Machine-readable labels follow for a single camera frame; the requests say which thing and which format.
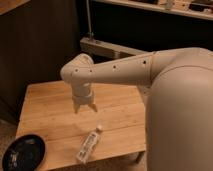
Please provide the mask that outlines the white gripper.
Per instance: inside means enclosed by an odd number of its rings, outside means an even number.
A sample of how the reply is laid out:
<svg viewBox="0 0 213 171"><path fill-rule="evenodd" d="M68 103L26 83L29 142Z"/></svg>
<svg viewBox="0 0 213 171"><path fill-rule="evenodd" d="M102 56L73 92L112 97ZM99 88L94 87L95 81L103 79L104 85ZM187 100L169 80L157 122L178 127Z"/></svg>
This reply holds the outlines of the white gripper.
<svg viewBox="0 0 213 171"><path fill-rule="evenodd" d="M93 103L94 93L90 83L72 84L72 99L74 104L74 112L78 113L80 105L87 105L94 111L98 112L97 106Z"/></svg>

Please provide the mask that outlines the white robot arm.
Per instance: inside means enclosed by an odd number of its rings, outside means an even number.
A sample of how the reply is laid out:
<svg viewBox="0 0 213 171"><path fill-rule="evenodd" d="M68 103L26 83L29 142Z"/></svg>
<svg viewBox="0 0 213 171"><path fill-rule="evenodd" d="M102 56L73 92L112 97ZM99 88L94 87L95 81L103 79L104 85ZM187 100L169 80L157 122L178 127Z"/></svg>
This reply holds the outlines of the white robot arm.
<svg viewBox="0 0 213 171"><path fill-rule="evenodd" d="M71 86L75 112L81 105L97 111L92 83L151 86L153 79L182 53L181 49L162 50L98 64L81 53L61 68L60 76Z"/></svg>

